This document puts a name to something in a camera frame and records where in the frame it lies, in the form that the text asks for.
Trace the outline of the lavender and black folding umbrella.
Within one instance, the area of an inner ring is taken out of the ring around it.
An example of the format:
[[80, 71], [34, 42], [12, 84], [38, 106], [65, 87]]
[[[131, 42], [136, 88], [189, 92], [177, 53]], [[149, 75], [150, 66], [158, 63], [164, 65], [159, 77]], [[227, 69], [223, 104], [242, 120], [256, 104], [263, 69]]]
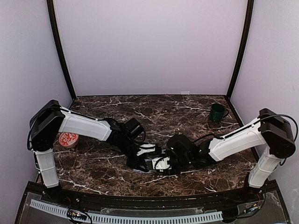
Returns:
[[[167, 155], [163, 150], [158, 150], [157, 152], [153, 152], [153, 153], [148, 153], [144, 156], [141, 156], [142, 158], [146, 159], [154, 159], [157, 157], [167, 157], [169, 155]], [[147, 174], [147, 173], [154, 173], [154, 172], [158, 172], [158, 173], [163, 173], [163, 172], [159, 172], [157, 170], [149, 170], [149, 172], [143, 172], [137, 169], [133, 169], [134, 171], [136, 171], [137, 173], [143, 173], [143, 174]]]

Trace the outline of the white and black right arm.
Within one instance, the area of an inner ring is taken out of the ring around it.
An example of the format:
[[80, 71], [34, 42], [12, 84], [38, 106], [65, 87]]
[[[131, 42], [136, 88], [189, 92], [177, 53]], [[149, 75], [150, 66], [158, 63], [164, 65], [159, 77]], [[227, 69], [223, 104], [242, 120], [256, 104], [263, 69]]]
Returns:
[[264, 108], [243, 127], [199, 144], [176, 134], [167, 142], [166, 158], [155, 167], [170, 174], [179, 173], [181, 168], [204, 168], [245, 149], [264, 145], [262, 156], [248, 176], [248, 186], [260, 188], [279, 163], [295, 153], [299, 133], [292, 131], [289, 118]]

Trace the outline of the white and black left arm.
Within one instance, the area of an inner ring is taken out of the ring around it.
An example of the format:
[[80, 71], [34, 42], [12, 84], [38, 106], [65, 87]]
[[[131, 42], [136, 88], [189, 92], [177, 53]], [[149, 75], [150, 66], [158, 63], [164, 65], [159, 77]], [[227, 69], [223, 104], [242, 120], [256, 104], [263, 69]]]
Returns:
[[62, 107], [58, 101], [49, 101], [29, 122], [27, 149], [35, 153], [39, 171], [46, 188], [59, 185], [53, 155], [58, 133], [74, 133], [116, 146], [127, 157], [127, 166], [147, 172], [146, 161], [137, 155], [136, 137], [144, 128], [136, 119], [120, 123], [113, 118], [97, 119]]

